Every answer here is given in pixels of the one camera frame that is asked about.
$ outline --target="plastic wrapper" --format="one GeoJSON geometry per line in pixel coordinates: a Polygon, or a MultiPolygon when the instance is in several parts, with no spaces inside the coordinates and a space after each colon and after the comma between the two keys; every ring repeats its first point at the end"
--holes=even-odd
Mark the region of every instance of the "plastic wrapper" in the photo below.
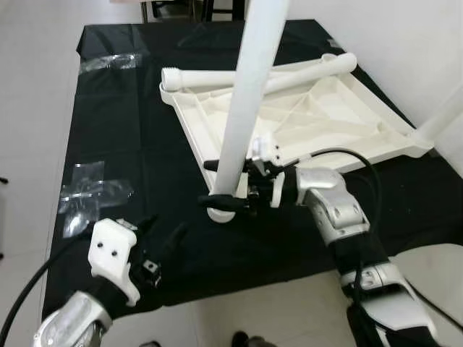
{"type": "Polygon", "coordinates": [[[65,214],[63,237],[82,233],[100,219],[100,209],[126,204],[133,194],[128,180],[103,180],[104,162],[76,164],[70,185],[63,186],[58,213],[65,214]]]}
{"type": "Polygon", "coordinates": [[[101,56],[81,63],[79,74],[99,69],[134,69],[140,65],[141,55],[134,53],[101,56]]]}

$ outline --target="table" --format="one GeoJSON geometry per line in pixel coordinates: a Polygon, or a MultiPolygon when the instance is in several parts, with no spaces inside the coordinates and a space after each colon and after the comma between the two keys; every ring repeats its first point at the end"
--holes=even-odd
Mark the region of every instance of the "table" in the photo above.
{"type": "MultiPolygon", "coordinates": [[[[178,257],[164,267],[163,285],[120,314],[146,312],[212,295],[229,293],[334,268],[308,210],[269,210],[259,218],[238,216],[226,225],[209,220],[197,206],[205,183],[174,110],[161,101],[162,67],[235,69],[242,22],[89,25],[77,47],[82,62],[131,53],[136,68],[95,69],[79,76],[63,184],[76,163],[104,160],[105,179],[129,179],[129,203],[102,209],[101,217],[136,222],[157,213],[147,240],[156,258],[169,233],[182,221],[190,227],[178,257]]],[[[342,52],[315,20],[288,21],[276,64],[342,52]]],[[[399,115],[368,75],[354,75],[399,115]]],[[[460,177],[443,159],[395,158],[379,163],[384,204],[379,229],[389,255],[428,244],[463,244],[460,177]]],[[[356,175],[369,177],[362,169],[356,175]]],[[[347,177],[347,186],[373,214],[365,182],[347,177]]],[[[52,252],[61,244],[64,216],[57,215],[52,252]]],[[[90,282],[88,243],[75,246],[48,274],[43,316],[59,308],[90,282]]]]}

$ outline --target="floor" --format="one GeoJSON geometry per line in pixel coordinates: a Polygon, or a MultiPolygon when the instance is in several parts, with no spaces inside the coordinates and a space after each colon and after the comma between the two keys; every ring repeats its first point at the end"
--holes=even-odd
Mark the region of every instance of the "floor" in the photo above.
{"type": "MultiPolygon", "coordinates": [[[[0,0],[0,176],[10,179],[0,187],[0,322],[49,251],[82,26],[140,21],[137,4],[0,0]]],[[[463,274],[442,271],[462,263],[461,247],[426,247],[396,261],[418,288],[463,321],[463,274]]],[[[8,346],[30,345],[43,284],[21,308],[8,346]]],[[[336,274],[322,273],[124,318],[103,345],[137,347],[156,339],[164,347],[227,347],[232,333],[243,329],[282,347],[354,346],[346,305],[336,274]]],[[[463,346],[455,329],[438,318],[436,324],[443,343],[463,346]]]]}

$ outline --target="white bracket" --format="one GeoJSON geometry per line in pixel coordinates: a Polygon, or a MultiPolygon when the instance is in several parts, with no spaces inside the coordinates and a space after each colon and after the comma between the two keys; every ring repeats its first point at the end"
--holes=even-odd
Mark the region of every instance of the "white bracket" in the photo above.
{"type": "Polygon", "coordinates": [[[111,219],[103,219],[93,227],[88,262],[92,276],[101,276],[114,283],[127,295],[127,306],[133,307],[140,300],[140,292],[129,277],[130,249],[137,243],[133,231],[111,219]]]}

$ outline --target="robotic arm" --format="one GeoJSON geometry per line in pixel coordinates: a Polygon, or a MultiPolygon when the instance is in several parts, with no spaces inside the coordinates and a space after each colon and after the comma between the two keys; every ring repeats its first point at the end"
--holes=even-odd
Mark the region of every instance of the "robotic arm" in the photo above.
{"type": "MultiPolygon", "coordinates": [[[[205,167],[213,170],[216,164],[208,162],[205,167]]],[[[244,171],[249,173],[248,199],[220,195],[202,197],[201,203],[234,212],[253,211],[264,202],[274,207],[281,201],[307,206],[334,259],[342,290],[352,298],[347,317],[359,347],[439,346],[433,322],[389,262],[338,172],[279,166],[262,155],[247,160],[244,171]]],[[[160,262],[133,257],[137,237],[131,228],[107,219],[95,224],[88,259],[98,285],[89,293],[75,293],[48,317],[34,336],[34,347],[99,346],[117,308],[134,306],[143,287],[156,289],[160,262]]],[[[175,231],[173,237],[181,233],[175,231]]]]}

